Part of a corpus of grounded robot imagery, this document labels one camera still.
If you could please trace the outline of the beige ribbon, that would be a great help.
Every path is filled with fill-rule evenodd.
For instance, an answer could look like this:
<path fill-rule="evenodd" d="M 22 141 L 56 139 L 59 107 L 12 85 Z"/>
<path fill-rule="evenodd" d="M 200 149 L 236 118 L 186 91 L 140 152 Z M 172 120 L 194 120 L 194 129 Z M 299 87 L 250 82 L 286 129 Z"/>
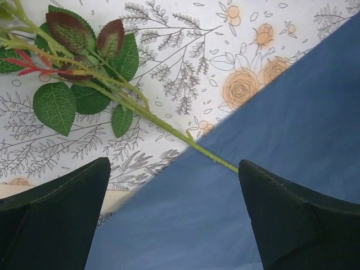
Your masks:
<path fill-rule="evenodd" d="M 27 185 L 16 185 L 16 184 L 5 184 L 1 183 L 0 191 L 1 198 L 10 197 L 27 190 L 34 188 L 35 186 Z M 129 200 L 136 191 L 115 191 L 107 190 L 103 205 L 101 208 L 101 213 L 114 213 L 116 212 L 127 200 Z"/>

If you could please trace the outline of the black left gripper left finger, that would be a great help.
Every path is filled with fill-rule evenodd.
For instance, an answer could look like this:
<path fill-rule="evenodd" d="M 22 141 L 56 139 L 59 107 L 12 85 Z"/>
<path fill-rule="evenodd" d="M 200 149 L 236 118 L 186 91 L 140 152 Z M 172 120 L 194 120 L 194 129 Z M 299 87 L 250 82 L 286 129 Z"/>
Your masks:
<path fill-rule="evenodd" d="M 109 178 L 100 157 L 1 199 L 1 269 L 83 270 Z"/>

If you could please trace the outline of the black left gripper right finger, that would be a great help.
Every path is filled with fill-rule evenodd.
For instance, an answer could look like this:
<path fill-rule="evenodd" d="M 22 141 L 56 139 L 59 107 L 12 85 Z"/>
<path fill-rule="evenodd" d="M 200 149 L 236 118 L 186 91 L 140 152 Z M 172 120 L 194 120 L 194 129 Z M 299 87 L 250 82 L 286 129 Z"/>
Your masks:
<path fill-rule="evenodd" d="M 264 269 L 359 269 L 359 205 L 241 160 L 238 176 Z"/>

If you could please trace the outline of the blue wrapping paper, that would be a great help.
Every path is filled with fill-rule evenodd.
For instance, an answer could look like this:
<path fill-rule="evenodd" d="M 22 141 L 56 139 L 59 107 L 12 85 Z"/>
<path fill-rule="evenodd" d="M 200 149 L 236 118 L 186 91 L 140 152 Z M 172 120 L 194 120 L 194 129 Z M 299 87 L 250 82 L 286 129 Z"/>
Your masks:
<path fill-rule="evenodd" d="M 95 234 L 86 269 L 264 269 L 239 180 L 248 160 L 359 205 L 359 16 L 187 150 Z"/>

